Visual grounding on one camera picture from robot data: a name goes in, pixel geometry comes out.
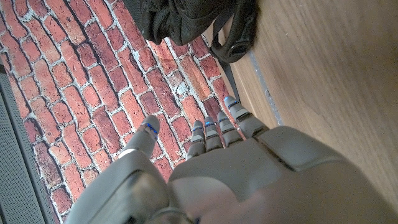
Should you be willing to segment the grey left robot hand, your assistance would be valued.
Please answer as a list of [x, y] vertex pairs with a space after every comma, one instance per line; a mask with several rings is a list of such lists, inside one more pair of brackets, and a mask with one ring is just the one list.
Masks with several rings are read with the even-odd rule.
[[81, 194], [68, 223], [396, 223], [397, 213], [340, 153], [288, 126], [269, 129], [232, 96], [193, 125], [185, 162], [164, 179], [148, 116]]

